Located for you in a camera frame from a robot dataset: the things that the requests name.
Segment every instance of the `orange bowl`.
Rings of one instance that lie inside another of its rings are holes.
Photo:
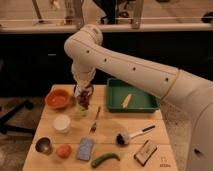
[[[66,90],[52,90],[45,97],[45,104],[51,109],[61,109],[67,107],[70,101],[70,95]]]

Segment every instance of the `green tray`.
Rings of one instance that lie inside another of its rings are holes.
[[[132,94],[132,98],[128,107],[123,108],[121,104],[129,93]],[[156,97],[116,78],[107,80],[106,98],[110,112],[153,113],[159,109]]]

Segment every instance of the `cucumber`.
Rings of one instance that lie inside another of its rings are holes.
[[[100,165],[103,161],[107,160],[107,159],[110,159],[110,158],[115,158],[117,159],[118,161],[120,161],[120,157],[116,154],[116,153],[106,153],[106,154],[103,154],[101,156],[99,156],[98,158],[96,158],[95,160],[93,160],[91,162],[91,166],[93,168],[96,168],[98,165]]]

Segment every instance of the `red object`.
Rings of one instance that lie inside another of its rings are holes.
[[[45,104],[51,109],[61,109],[65,108],[70,101],[70,95],[66,90],[55,89],[52,90],[45,97]]]
[[[62,144],[56,150],[56,154],[61,158],[68,158],[71,152],[72,149],[68,144]]]

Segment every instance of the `wooden table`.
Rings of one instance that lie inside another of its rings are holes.
[[[62,88],[73,94],[73,85],[53,85],[52,89]],[[86,116],[82,116],[76,106],[70,105],[64,110],[51,110],[47,106],[41,115],[35,137],[28,152],[24,171],[177,171],[176,162],[170,141],[166,132],[164,120],[160,110],[153,114],[141,113],[109,113],[106,108],[105,85],[95,85],[94,93],[90,101],[89,110]],[[94,121],[98,106],[101,112],[98,119],[97,130],[94,134],[89,133]],[[67,114],[71,118],[71,131],[67,134],[57,133],[53,129],[53,120],[60,114]],[[131,140],[126,147],[119,147],[115,144],[115,137],[120,132],[134,132],[148,125],[154,124],[156,128],[148,134],[138,136]],[[46,156],[35,150],[35,143],[41,137],[49,137],[52,141],[54,151]],[[82,137],[90,137],[95,141],[89,162],[76,159],[76,151]],[[157,151],[153,154],[145,167],[142,167],[133,159],[133,155],[147,140],[157,143]],[[55,149],[67,143],[72,147],[69,158],[61,159],[55,154]],[[96,157],[107,153],[115,152],[120,155],[121,160],[110,159],[102,163],[96,169],[91,168],[90,163]]]

